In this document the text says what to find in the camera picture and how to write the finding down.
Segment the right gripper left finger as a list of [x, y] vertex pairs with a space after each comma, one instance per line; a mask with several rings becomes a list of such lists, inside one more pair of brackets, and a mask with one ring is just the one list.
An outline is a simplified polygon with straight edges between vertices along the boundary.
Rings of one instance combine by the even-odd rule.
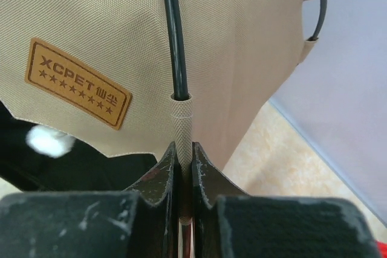
[[126, 190], [1, 199], [2, 257], [177, 257], [177, 151]]

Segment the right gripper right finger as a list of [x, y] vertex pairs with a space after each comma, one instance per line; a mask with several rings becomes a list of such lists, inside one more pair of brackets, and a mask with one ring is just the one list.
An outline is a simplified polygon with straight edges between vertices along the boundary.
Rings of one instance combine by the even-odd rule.
[[364, 215], [340, 198], [252, 196], [192, 158], [196, 257], [380, 257]]

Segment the black tent pole crossing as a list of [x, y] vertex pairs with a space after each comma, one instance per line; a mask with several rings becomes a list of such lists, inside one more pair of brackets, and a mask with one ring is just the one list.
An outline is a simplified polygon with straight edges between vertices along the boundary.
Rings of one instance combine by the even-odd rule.
[[189, 91], [179, 1], [164, 0], [164, 6], [169, 35], [174, 100], [182, 102], [189, 99]]

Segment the red plastic basket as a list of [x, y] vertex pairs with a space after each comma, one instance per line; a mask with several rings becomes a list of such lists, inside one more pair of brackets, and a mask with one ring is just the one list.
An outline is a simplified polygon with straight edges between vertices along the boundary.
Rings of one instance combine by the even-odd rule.
[[387, 244], [377, 241], [377, 246], [379, 248], [380, 254], [383, 258], [387, 258]]

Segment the beige fabric pet tent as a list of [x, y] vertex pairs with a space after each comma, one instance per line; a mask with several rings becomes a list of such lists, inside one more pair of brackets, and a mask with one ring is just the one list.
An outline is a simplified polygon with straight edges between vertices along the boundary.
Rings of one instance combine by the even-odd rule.
[[[189, 99], [174, 100], [164, 0], [1, 0], [1, 177], [24, 191], [121, 190], [175, 143], [222, 169], [316, 41], [308, 0], [178, 0]], [[73, 136], [60, 158], [36, 125]]]

